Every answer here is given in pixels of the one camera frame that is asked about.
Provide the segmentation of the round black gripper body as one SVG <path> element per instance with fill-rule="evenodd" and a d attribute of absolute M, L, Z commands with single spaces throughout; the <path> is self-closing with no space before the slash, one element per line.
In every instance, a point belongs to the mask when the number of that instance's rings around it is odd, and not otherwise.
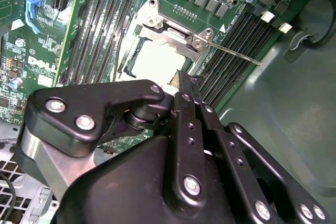
<path fill-rule="evenodd" d="M 204 155 L 207 198 L 183 217 L 164 200 L 167 137 L 155 137 L 81 175 L 66 190 L 53 223 L 250 223 L 225 191 L 215 159 Z"/>

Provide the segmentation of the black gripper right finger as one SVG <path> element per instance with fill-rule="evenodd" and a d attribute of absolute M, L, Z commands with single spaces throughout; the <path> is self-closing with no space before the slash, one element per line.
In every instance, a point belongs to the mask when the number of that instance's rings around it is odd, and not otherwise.
<path fill-rule="evenodd" d="M 202 101 L 198 78 L 193 96 L 236 223 L 330 223 L 327 211 L 240 124 L 221 124 Z"/>

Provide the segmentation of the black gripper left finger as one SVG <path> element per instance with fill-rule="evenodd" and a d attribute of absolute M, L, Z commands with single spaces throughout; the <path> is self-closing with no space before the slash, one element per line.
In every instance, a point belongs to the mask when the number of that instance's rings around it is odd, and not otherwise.
<path fill-rule="evenodd" d="M 62 200 L 81 175 L 167 137 L 164 200 L 171 208 L 202 208 L 206 176 L 192 78 L 179 72 L 173 95 L 150 80 L 37 90 L 27 101 L 16 162 Z"/>

